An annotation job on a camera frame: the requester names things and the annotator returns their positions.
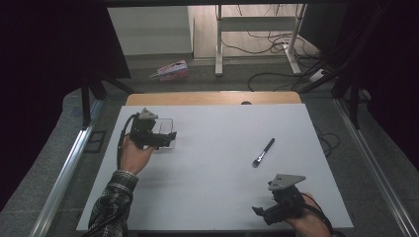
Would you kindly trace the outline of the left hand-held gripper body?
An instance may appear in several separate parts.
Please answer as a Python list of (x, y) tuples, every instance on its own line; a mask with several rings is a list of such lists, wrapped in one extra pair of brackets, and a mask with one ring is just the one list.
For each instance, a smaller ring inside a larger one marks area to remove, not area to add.
[(156, 147), (156, 145), (166, 142), (163, 134), (152, 132), (152, 128), (156, 124), (156, 119), (158, 119), (158, 115), (147, 108), (143, 108), (140, 113), (134, 115), (129, 136), (138, 147)]

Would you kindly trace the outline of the wooden table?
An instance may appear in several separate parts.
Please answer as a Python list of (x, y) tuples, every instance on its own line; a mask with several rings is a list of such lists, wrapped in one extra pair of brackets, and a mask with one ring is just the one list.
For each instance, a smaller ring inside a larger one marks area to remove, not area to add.
[(200, 105), (271, 105), (300, 104), (296, 92), (173, 92), (132, 94), (127, 106), (200, 106)]

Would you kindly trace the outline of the black metal stand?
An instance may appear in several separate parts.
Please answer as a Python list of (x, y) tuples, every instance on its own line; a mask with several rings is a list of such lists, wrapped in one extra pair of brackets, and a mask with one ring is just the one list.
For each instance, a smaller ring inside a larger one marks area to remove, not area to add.
[(104, 100), (108, 96), (103, 82), (110, 83), (116, 88), (131, 94), (138, 94), (131, 87), (118, 81), (111, 76), (100, 72), (87, 72), (81, 77), (81, 97), (82, 97), (82, 112), (83, 112), (83, 127), (86, 128), (93, 120), (93, 113), (90, 106), (90, 94), (93, 94), (96, 100)]
[(347, 91), (350, 91), (349, 119), (352, 125), (359, 129), (358, 104), (360, 102), (360, 83), (354, 67), (350, 65), (345, 65), (340, 69), (338, 79), (331, 93), (334, 98), (341, 99)]

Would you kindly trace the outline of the person's right hand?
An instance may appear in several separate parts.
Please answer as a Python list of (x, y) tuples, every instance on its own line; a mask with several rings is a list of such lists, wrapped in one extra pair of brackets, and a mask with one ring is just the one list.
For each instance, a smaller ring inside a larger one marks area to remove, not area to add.
[(332, 237), (326, 223), (310, 209), (304, 209), (299, 218), (288, 218), (289, 224), (298, 237)]

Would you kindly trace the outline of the pink box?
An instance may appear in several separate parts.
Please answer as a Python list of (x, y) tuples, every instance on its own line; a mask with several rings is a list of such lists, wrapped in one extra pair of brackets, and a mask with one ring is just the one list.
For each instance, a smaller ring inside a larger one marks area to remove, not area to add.
[(155, 73), (151, 74), (151, 80), (172, 81), (189, 76), (189, 67), (185, 60), (180, 60), (161, 68), (158, 68)]

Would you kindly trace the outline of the black makeup brush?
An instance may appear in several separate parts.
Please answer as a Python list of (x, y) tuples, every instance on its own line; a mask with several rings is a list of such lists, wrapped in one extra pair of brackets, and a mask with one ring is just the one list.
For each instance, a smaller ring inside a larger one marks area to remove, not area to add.
[(263, 149), (263, 151), (261, 152), (261, 154), (252, 162), (252, 167), (253, 168), (258, 168), (259, 167), (259, 165), (262, 162), (264, 156), (269, 151), (269, 149), (271, 148), (271, 146), (275, 143), (275, 140), (276, 140), (275, 138), (271, 138), (271, 140), (266, 145), (266, 147)]

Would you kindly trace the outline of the person's left hand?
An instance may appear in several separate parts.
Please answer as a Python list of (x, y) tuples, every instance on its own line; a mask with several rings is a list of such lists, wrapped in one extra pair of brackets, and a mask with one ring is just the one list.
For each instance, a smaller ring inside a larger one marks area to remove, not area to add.
[(128, 135), (125, 136), (122, 146), (120, 169), (137, 175), (149, 162), (152, 153), (156, 150), (153, 146), (145, 149), (138, 148)]

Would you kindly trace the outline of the white board sheet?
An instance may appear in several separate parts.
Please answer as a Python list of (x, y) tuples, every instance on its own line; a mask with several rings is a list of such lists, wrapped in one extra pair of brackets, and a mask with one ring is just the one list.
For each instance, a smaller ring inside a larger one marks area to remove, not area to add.
[[(336, 228), (353, 223), (303, 104), (154, 106), (172, 119), (175, 149), (155, 151), (139, 174), (127, 226), (131, 231), (268, 231), (253, 206), (274, 205), (268, 183), (305, 176)], [(252, 162), (271, 138), (258, 168)]]

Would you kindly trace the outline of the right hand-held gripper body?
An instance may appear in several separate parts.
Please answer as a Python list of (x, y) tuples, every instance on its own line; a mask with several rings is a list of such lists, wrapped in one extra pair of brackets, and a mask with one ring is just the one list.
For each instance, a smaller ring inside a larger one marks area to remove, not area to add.
[(295, 185), (304, 180), (305, 176), (278, 174), (268, 183), (268, 190), (272, 192), (277, 203), (262, 211), (268, 225), (302, 216), (304, 199)]

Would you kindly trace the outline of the white desk frame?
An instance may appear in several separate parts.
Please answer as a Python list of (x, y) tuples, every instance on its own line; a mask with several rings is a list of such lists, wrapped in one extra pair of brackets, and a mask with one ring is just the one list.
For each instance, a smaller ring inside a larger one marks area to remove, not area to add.
[(223, 32), (291, 32), (291, 39), (285, 43), (283, 50), (294, 75), (301, 71), (294, 56), (294, 43), (300, 28), (306, 5), (302, 4), (295, 16), (271, 17), (223, 17), (222, 6), (215, 7), (216, 16), (216, 52), (215, 75), (221, 76), (223, 71), (222, 33)]

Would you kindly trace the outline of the clear acrylic organizer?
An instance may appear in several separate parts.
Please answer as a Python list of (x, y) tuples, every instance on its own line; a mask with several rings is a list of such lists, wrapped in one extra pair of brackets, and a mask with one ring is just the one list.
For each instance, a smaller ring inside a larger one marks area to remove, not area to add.
[[(177, 132), (174, 129), (174, 122), (171, 118), (157, 118), (156, 124), (152, 128), (153, 133), (157, 134), (170, 134), (173, 132)], [(169, 146), (160, 147), (162, 149), (175, 149), (176, 146), (176, 136), (173, 140), (170, 141)]]

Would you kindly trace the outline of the white power strip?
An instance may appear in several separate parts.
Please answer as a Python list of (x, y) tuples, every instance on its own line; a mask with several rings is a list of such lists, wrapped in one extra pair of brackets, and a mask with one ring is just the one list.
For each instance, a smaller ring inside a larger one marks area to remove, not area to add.
[(309, 78), (309, 81), (310, 82), (315, 82), (315, 81), (319, 80), (321, 77), (323, 77), (326, 73), (327, 73), (326, 70), (319, 69)]

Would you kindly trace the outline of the white cabinet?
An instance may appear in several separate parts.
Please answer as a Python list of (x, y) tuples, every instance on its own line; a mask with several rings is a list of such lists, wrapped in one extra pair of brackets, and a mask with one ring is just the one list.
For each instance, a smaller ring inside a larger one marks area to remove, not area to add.
[(191, 53), (187, 6), (109, 8), (124, 55)]

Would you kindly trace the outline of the black curtain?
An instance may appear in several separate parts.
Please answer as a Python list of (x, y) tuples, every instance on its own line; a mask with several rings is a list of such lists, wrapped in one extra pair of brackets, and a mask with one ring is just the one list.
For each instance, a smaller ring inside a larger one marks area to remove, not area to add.
[(0, 211), (83, 79), (129, 76), (108, 8), (95, 0), (0, 0)]
[(355, 74), (372, 98), (368, 110), (419, 170), (419, 0), (351, 0), (349, 21), (385, 8)]

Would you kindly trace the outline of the aluminium rail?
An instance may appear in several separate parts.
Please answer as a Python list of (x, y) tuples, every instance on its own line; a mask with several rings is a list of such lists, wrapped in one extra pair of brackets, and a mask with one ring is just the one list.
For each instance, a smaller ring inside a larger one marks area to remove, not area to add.
[(363, 157), (370, 173), (372, 174), (375, 183), (390, 211), (395, 219), (398, 228), (404, 237), (419, 237), (419, 227), (413, 223), (413, 219), (407, 211), (407, 208), (401, 201), (401, 198), (396, 193), (395, 189), (385, 176), (384, 171), (377, 162), (376, 156), (365, 140), (361, 130), (356, 128), (349, 118), (349, 111), (345, 107), (344, 102), (339, 99), (333, 100), (339, 115), (351, 134), (356, 146), (358, 147), (361, 156)]
[(89, 113), (90, 121), (78, 132), (76, 139), (66, 157), (66, 160), (55, 180), (55, 183), (45, 201), (41, 213), (29, 237), (45, 237), (58, 211), (61, 201), (70, 184), (72, 176), (96, 124), (97, 117), (103, 106), (102, 100), (95, 100)]

